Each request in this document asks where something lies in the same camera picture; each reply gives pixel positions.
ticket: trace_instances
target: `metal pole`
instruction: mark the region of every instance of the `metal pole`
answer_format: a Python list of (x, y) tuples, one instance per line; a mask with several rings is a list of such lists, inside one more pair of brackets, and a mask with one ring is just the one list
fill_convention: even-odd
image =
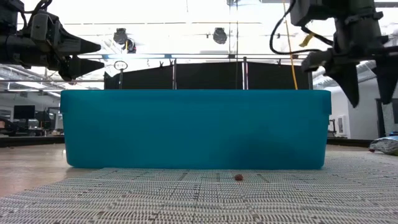
[(94, 83), (94, 82), (104, 82), (104, 80), (0, 80), (0, 83), (10, 83), (10, 82), (30, 82), (30, 83)]
[(243, 57), (243, 89), (249, 89), (249, 79), (248, 79), (248, 58)]
[(121, 69), (120, 70), (120, 76), (119, 76), (119, 89), (123, 89), (123, 70), (124, 69)]
[(308, 72), (308, 89), (313, 90), (312, 72)]
[(177, 59), (174, 60), (173, 64), (173, 90), (177, 89)]

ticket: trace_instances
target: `white wall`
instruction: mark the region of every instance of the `white wall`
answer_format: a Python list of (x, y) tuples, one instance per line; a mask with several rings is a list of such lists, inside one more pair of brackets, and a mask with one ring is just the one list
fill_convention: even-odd
[[(346, 134), (336, 134), (339, 137), (350, 138), (350, 126), (349, 126), (349, 102), (340, 87), (327, 88), (326, 90), (331, 91), (331, 115), (330, 119), (335, 119), (336, 130), (338, 130), (338, 117), (345, 116), (345, 123), (343, 128), (346, 130)], [(333, 130), (333, 125), (330, 123), (329, 130)]]
[[(332, 91), (331, 95), (330, 118), (336, 119), (337, 116), (347, 115), (347, 138), (373, 140), (379, 137), (376, 99), (380, 98), (380, 94), (376, 79), (359, 84), (359, 105), (356, 108), (353, 108), (340, 88)], [(398, 98), (398, 91), (394, 93), (393, 98)]]
[(376, 80), (359, 84), (359, 105), (356, 108), (349, 105), (349, 125), (352, 139), (372, 140), (379, 137), (377, 98), (380, 98), (380, 94)]

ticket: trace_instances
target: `ceiling beam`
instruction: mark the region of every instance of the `ceiling beam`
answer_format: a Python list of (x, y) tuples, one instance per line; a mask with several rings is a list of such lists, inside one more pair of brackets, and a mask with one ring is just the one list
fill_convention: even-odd
[[(261, 0), (262, 3), (283, 3), (283, 0)], [(398, 1), (390, 2), (390, 1), (378, 1), (375, 2), (376, 7), (398, 7)]]

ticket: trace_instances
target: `white mesh mat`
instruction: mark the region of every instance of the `white mesh mat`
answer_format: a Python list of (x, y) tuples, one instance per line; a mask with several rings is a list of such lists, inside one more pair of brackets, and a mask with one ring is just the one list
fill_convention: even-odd
[(370, 152), (328, 152), (323, 170), (101, 169), (0, 198), (0, 223), (398, 223), (397, 178), (398, 157)]

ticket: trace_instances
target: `blue storage tub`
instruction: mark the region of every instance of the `blue storage tub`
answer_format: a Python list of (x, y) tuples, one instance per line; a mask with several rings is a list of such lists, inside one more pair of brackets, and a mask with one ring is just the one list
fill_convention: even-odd
[(81, 168), (320, 169), (321, 90), (68, 90), (67, 161)]

